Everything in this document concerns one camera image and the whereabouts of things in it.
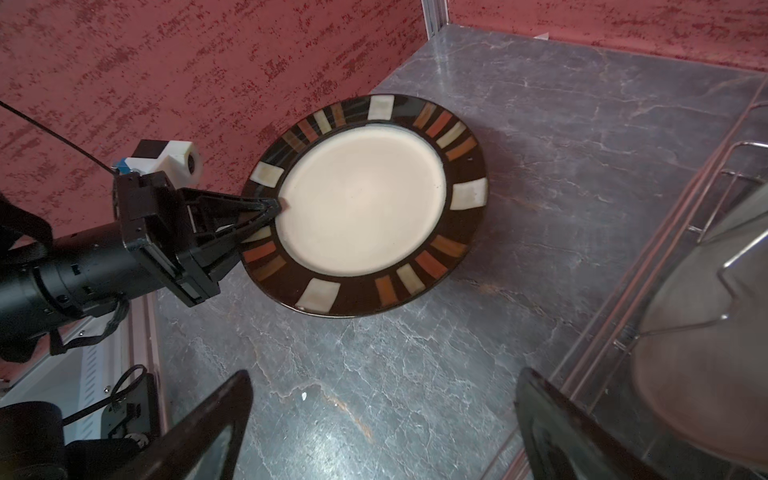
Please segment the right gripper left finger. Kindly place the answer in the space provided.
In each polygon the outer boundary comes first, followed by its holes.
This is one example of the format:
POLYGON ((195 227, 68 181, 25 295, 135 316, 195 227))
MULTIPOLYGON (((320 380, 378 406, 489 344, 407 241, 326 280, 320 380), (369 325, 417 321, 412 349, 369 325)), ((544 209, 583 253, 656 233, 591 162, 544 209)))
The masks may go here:
POLYGON ((231 479, 253 404, 245 370, 236 371, 166 435, 113 479, 231 479))

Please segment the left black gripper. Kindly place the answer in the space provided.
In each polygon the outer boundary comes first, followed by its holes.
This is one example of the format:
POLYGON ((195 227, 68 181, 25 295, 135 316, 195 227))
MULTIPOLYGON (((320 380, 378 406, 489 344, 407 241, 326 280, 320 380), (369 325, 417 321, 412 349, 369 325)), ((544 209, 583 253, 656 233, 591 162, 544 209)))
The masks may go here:
POLYGON ((220 294, 214 276, 230 270, 239 245, 282 212, 276 198, 177 190, 163 172, 115 177, 113 204, 124 248, 144 270, 141 286, 166 288, 187 306, 220 294), (197 228, 192 248, 188 214, 197 228))

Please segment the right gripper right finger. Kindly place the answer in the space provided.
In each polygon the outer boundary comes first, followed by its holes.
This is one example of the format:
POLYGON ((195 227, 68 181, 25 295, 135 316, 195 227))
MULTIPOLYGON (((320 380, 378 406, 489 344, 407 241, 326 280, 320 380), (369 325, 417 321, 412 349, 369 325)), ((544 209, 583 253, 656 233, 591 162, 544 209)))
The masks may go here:
POLYGON ((532 368, 520 372, 515 410, 536 479, 661 477, 532 368))

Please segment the white lined glass plate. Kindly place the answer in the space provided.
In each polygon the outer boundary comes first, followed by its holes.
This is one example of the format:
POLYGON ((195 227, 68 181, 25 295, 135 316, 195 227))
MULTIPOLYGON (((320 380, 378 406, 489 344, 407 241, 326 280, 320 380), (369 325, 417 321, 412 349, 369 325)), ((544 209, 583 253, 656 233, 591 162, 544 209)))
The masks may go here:
POLYGON ((632 350, 638 394, 671 431, 767 468, 767 189, 738 204, 667 278, 632 350))

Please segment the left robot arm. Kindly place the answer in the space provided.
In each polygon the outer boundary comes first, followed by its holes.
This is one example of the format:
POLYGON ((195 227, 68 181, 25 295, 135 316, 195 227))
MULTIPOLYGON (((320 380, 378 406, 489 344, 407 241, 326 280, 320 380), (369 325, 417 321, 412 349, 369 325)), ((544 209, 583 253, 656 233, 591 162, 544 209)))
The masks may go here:
MULTIPOLYGON (((63 326, 107 316, 105 335, 134 299, 170 290, 188 306, 216 296, 241 243, 282 210, 274 198, 176 188, 162 172, 114 179, 112 223, 54 238, 42 218, 1 206, 1 357, 28 361, 42 338, 61 355, 97 345, 64 341, 63 326)), ((5 479, 230 479, 244 439, 253 389, 238 371, 165 434, 126 432, 66 443, 69 418, 54 404, 1 411, 5 479)))

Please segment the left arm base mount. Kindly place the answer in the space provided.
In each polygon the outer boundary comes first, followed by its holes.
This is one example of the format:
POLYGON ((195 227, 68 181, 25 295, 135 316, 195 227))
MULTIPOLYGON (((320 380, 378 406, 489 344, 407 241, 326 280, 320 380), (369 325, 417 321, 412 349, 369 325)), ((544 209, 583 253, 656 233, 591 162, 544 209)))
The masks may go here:
POLYGON ((152 374, 146 374, 124 398, 110 403, 102 412, 102 439, 133 434, 143 435, 149 442, 161 436, 159 396, 152 374))

